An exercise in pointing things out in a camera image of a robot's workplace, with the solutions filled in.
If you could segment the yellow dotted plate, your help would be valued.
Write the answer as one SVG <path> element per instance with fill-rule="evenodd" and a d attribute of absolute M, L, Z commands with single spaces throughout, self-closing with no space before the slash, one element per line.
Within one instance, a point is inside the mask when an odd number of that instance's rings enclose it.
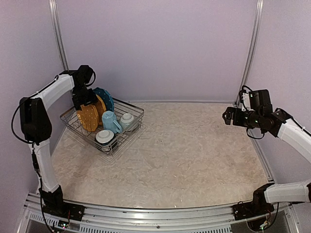
<path fill-rule="evenodd" d="M 88 132 L 96 131 L 99 125 L 99 115 L 93 104 L 81 105 L 81 110 L 77 110 L 76 114 L 85 130 Z"/>
<path fill-rule="evenodd" d="M 103 113 L 106 111 L 105 103 L 103 102 L 102 98 L 99 95 L 96 95 L 98 101 L 95 103 L 95 107 L 98 111 L 98 124 L 103 125 L 102 116 Z"/>

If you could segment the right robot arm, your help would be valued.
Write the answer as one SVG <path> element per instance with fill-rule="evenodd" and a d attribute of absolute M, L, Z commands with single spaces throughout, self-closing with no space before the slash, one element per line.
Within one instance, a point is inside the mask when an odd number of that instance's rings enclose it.
<path fill-rule="evenodd" d="M 259 129 L 268 135 L 260 147 L 270 153 L 268 161 L 276 182 L 254 191 L 248 205 L 252 215 L 260 215 L 277 202 L 311 201 L 311 134 L 293 116 L 271 106 L 251 110 L 227 107 L 222 118 L 226 125 Z"/>

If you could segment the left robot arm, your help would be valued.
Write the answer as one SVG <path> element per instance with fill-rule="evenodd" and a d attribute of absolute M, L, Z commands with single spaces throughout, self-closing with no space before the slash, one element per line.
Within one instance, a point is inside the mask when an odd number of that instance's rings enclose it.
<path fill-rule="evenodd" d="M 68 205 L 63 201 L 63 192 L 52 166 L 52 123 L 48 109 L 68 92 L 72 93 L 75 108 L 94 103 L 97 98 L 90 86 L 95 79 L 96 74 L 88 65 L 81 65 L 77 70 L 65 70 L 41 90 L 29 97 L 23 97 L 14 112 L 19 114 L 24 135 L 23 138 L 18 136 L 17 139 L 30 147 L 33 167 L 40 182 L 40 196 L 58 216 L 65 215 Z"/>

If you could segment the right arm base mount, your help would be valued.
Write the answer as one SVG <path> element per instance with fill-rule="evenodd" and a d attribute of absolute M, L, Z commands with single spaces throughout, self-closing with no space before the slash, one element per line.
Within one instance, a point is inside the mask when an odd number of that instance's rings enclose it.
<path fill-rule="evenodd" d="M 265 184 L 253 192 L 253 199 L 248 202 L 239 201 L 232 206 L 234 219 L 242 220 L 273 212 L 274 206 L 268 203 L 264 196 L 264 191 L 272 183 Z"/>

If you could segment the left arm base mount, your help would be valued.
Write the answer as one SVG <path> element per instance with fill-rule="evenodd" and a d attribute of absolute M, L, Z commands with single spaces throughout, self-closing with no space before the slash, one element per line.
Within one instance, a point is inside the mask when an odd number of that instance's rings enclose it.
<path fill-rule="evenodd" d="M 42 190 L 42 188 L 39 188 L 39 193 L 44 213 L 69 220 L 82 221 L 85 206 L 65 202 L 61 186 L 59 186 L 54 192 L 46 192 Z"/>

